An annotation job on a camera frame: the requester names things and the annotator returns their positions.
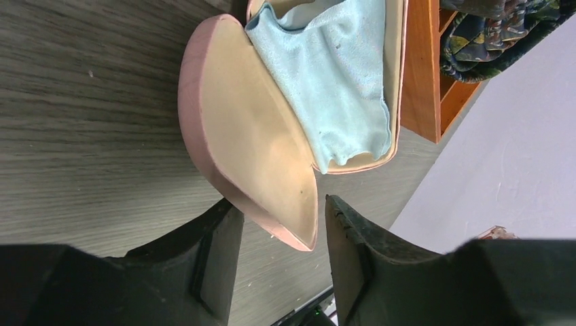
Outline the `pink glasses case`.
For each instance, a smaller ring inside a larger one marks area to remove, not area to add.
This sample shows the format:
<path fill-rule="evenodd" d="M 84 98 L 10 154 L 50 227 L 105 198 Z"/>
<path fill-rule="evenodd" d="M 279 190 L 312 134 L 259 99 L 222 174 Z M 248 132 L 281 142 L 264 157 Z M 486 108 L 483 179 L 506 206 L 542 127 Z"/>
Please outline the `pink glasses case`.
<path fill-rule="evenodd" d="M 179 74 L 178 111 L 188 154 L 201 174 L 260 227 L 299 251 L 314 249 L 318 192 L 314 155 L 291 105 L 245 33 L 265 1 L 250 1 L 246 23 L 230 14 L 201 22 Z M 311 1 L 269 1 L 284 14 Z M 360 154 L 325 174 L 382 166 L 397 152 L 406 38 L 406 1 L 386 5 L 384 97 L 392 145 L 380 159 Z"/>

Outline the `light blue cleaning cloth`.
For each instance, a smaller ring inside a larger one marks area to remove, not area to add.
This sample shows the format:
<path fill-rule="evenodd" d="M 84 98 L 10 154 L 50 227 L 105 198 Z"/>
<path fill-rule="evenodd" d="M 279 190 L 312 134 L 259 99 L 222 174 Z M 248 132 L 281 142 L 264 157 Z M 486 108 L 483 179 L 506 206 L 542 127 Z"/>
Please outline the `light blue cleaning cloth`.
<path fill-rule="evenodd" d="M 263 2 L 245 33 L 291 105 L 317 168 L 373 160 L 392 145 L 384 97 L 383 1 Z"/>

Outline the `pink transparent sunglasses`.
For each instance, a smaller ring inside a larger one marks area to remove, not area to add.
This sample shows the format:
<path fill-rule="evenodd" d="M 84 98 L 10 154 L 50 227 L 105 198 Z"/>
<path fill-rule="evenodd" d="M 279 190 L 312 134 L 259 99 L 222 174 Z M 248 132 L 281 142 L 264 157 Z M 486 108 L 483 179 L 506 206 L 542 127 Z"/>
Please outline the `pink transparent sunglasses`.
<path fill-rule="evenodd" d="M 478 239 L 518 239 L 518 237 L 512 232 L 508 232 L 506 228 L 496 225 L 480 234 Z"/>

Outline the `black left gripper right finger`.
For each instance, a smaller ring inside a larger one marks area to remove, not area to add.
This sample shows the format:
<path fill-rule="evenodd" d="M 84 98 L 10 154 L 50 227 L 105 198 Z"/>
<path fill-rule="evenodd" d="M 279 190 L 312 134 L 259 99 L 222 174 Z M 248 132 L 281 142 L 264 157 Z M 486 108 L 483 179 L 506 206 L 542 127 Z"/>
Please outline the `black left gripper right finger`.
<path fill-rule="evenodd" d="M 325 199 L 341 325 L 574 325 L 573 240 L 471 240 L 439 254 Z"/>

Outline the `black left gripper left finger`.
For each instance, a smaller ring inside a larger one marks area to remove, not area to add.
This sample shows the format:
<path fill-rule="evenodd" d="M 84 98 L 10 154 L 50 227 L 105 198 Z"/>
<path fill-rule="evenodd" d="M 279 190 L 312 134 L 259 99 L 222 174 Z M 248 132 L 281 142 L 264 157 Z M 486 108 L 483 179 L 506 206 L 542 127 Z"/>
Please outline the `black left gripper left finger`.
<path fill-rule="evenodd" d="M 227 200 L 123 257 L 1 247 L 2 325 L 227 325 L 244 225 Z"/>

